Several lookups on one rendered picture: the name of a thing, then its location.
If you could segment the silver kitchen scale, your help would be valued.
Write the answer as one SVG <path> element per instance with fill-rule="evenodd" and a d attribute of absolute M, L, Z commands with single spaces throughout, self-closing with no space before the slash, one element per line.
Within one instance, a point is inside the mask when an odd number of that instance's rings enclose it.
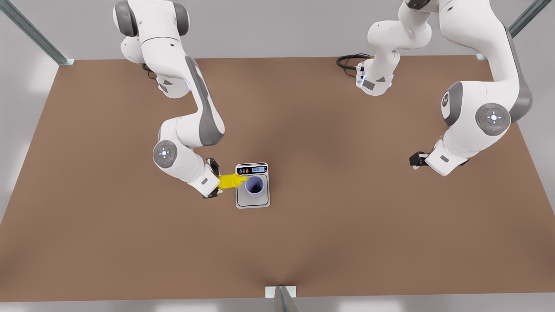
<path fill-rule="evenodd" d="M 238 209 L 263 208 L 270 205 L 269 166 L 266 162 L 252 162 L 238 164 L 237 174 L 246 176 L 235 191 L 236 207 Z"/>

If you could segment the lavender cup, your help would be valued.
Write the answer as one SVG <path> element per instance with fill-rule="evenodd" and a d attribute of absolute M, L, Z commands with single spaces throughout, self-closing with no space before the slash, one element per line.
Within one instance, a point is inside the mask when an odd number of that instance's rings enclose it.
<path fill-rule="evenodd" d="M 265 189 L 265 181 L 260 175 L 252 175 L 245 182 L 247 193 L 253 198 L 259 198 Z"/>

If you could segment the silver frame post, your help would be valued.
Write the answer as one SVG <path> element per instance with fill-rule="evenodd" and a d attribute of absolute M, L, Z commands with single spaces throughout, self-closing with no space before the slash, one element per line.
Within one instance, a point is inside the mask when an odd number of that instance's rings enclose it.
<path fill-rule="evenodd" d="M 272 312 L 299 312 L 293 300 L 297 297 L 296 286 L 266 286 L 265 297 L 273 299 Z"/>
<path fill-rule="evenodd" d="M 555 0 L 490 0 L 490 4 L 512 38 L 516 38 L 540 12 L 553 6 Z"/>
<path fill-rule="evenodd" d="M 74 59 L 63 55 L 44 35 L 26 18 L 10 0 L 0 0 L 2 11 L 12 22 L 18 26 L 38 47 L 40 47 L 59 66 L 72 66 Z"/>

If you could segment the yellow sauce bottle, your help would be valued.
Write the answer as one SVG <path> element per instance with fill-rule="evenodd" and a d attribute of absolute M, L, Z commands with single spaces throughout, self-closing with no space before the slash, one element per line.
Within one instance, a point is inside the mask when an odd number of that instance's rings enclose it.
<path fill-rule="evenodd" d="M 246 175 L 239 175 L 239 174 L 229 174 L 229 175 L 220 175 L 218 176 L 220 180 L 218 184 L 219 189 L 231 189 L 237 188 L 241 186 L 243 182 L 248 180 L 248 176 Z"/>

